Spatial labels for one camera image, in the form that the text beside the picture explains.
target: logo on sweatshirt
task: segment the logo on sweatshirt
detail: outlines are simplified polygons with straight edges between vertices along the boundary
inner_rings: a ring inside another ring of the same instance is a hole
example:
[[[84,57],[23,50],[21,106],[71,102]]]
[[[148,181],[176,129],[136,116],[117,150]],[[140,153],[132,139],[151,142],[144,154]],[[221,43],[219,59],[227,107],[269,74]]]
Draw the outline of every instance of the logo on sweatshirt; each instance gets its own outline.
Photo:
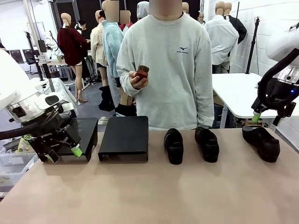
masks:
[[[180,50],[178,50],[178,51],[177,51],[177,53],[184,53],[184,54],[188,54],[188,52],[186,52],[186,51],[185,51],[185,50],[186,50],[186,49],[188,49],[188,48],[182,48],[182,47],[181,47],[180,49],[182,49],[182,50],[181,50],[181,51],[180,51]]]

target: brush bristles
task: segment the brush bristles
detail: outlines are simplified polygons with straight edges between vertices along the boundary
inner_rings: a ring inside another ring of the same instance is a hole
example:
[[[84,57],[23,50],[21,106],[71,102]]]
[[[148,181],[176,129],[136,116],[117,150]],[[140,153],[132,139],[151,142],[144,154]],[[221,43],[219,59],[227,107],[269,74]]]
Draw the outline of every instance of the brush bristles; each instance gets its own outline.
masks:
[[[145,65],[139,65],[138,71],[144,71],[144,72],[148,73],[150,71],[150,69],[148,67],[146,67]]]

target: black loafer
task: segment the black loafer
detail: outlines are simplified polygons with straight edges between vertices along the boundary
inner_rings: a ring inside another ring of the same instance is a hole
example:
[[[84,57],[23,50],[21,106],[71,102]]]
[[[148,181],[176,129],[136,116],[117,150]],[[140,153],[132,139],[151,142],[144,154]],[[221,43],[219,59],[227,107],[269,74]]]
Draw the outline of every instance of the black loafer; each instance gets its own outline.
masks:
[[[195,130],[195,140],[200,146],[204,160],[207,162],[217,162],[219,145],[216,135],[209,129],[197,127]]]
[[[184,154],[183,137],[177,129],[168,130],[164,137],[164,148],[171,164],[178,165],[182,163]]]
[[[265,128],[244,126],[242,134],[245,141],[257,149],[257,153],[262,160],[276,162],[280,153],[279,140],[270,135]]]

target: black jacket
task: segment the black jacket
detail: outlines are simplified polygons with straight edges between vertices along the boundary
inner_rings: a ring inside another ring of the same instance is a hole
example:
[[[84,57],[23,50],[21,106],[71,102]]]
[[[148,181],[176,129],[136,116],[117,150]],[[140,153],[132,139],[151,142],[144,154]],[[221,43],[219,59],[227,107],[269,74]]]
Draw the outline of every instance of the black jacket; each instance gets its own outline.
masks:
[[[247,29],[244,27],[243,23],[237,18],[232,17],[231,15],[228,15],[230,23],[233,25],[233,27],[238,31],[239,33],[239,39],[238,39],[238,44],[241,43],[246,34],[247,34]]]

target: maroon jacket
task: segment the maroon jacket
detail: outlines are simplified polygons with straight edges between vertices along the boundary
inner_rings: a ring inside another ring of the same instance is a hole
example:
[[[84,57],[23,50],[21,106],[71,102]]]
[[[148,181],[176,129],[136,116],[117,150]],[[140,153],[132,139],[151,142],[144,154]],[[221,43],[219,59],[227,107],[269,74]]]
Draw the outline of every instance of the maroon jacket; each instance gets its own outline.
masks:
[[[76,65],[87,57],[87,42],[74,28],[58,30],[57,42],[68,65]]]

